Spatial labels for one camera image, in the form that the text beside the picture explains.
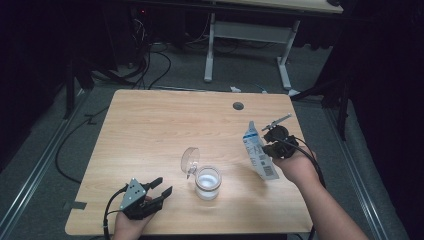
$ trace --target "floor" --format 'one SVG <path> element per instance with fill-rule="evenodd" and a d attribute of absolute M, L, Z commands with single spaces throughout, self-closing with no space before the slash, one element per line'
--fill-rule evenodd
<path fill-rule="evenodd" d="M 236 87 L 241 92 L 261 93 L 265 90 L 268 93 L 287 94 L 282 87 L 275 60 L 278 56 L 276 52 L 282 46 L 245 45 L 249 44 L 252 47 L 216 47 L 214 79 L 211 83 L 203 81 L 204 45 L 191 45 L 184 50 L 155 45 L 144 86 L 166 73 L 152 89 L 229 92 L 231 87 Z M 330 51 L 313 51 L 308 46 L 292 49 L 287 70 L 295 90 L 303 91 L 313 86 Z M 128 71 L 132 70 L 121 66 L 120 74 Z M 33 126 L 30 136 L 1 173 L 0 215 L 4 216 L 0 224 L 3 232 L 1 239 L 93 238 L 65 233 L 69 205 L 79 186 L 60 174 L 57 166 L 72 178 L 82 179 L 107 111 L 95 117 L 90 115 L 107 107 L 117 89 L 125 88 L 110 81 L 96 80 L 95 83 L 92 91 L 80 92 L 78 108 L 72 120 L 63 120 L 66 95 L 62 90 L 54 105 Z M 367 151 L 354 107 L 349 106 L 347 141 L 343 142 L 334 131 L 337 109 L 323 109 L 320 99 L 320 96 L 311 96 L 293 105 L 306 141 L 317 152 L 328 190 L 370 239 L 408 239 Z M 308 233 L 293 233 L 288 234 L 288 239 L 307 239 L 307 236 Z M 242 238 L 284 239 L 282 235 Z"/>

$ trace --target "desk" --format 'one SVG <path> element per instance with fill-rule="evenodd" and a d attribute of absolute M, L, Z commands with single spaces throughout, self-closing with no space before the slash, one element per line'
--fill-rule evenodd
<path fill-rule="evenodd" d="M 241 102 L 243 110 L 235 110 Z M 312 226 L 297 187 L 281 170 L 280 179 L 263 181 L 251 166 L 242 137 L 249 121 L 258 131 L 292 113 L 283 125 L 303 139 L 290 98 L 282 94 L 136 91 L 115 93 L 66 224 L 70 235 L 102 234 L 110 197 L 132 177 L 146 183 L 163 177 L 149 195 L 173 186 L 145 234 L 247 234 L 309 232 Z M 219 195 L 203 201 L 187 180 L 180 160 L 188 147 L 200 150 L 199 166 L 222 175 Z M 118 209 L 117 197 L 110 210 Z M 114 229 L 115 215 L 109 215 Z"/>
<path fill-rule="evenodd" d="M 297 11 L 313 11 L 321 13 L 343 12 L 339 7 L 331 6 L 326 0 L 216 0 L 213 1 L 231 4 L 245 4 L 257 7 L 285 8 Z M 215 14 L 211 14 L 209 27 L 209 49 L 206 57 L 205 77 L 206 82 L 212 81 L 213 61 L 214 61 L 214 39 L 215 37 L 234 38 L 250 41 L 262 41 L 284 44 L 284 51 L 277 58 L 278 69 L 280 71 L 281 81 L 286 90 L 291 90 L 291 84 L 286 69 L 286 61 L 296 37 L 300 20 L 296 19 L 292 27 L 274 27 L 256 24 L 234 23 L 227 21 L 215 21 Z M 289 94 L 295 94 L 296 91 L 290 91 Z"/>

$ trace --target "human arm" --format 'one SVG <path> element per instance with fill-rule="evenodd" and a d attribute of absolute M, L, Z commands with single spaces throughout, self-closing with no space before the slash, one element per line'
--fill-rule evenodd
<path fill-rule="evenodd" d="M 115 231 L 113 240 L 137 240 L 143 233 L 144 228 L 150 222 L 155 214 L 152 214 L 142 220 L 130 220 L 123 212 L 118 212 L 115 219 Z"/>
<path fill-rule="evenodd" d="M 368 239 L 322 186 L 314 166 L 302 152 L 296 151 L 290 158 L 273 159 L 273 162 L 299 188 L 320 239 Z"/>

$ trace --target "label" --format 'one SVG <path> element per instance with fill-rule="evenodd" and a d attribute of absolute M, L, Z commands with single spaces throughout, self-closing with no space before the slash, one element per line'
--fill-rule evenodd
<path fill-rule="evenodd" d="M 275 171 L 271 158 L 262 149 L 264 146 L 259 137 L 253 121 L 249 122 L 249 129 L 243 136 L 243 143 L 249 154 L 253 168 L 263 180 L 273 180 L 280 178 Z"/>

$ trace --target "glass lid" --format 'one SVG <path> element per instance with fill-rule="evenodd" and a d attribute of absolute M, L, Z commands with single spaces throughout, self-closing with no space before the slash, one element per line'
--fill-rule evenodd
<path fill-rule="evenodd" d="M 181 158 L 181 170 L 187 174 L 187 179 L 196 172 L 199 156 L 199 149 L 195 147 L 189 147 L 184 152 Z"/>

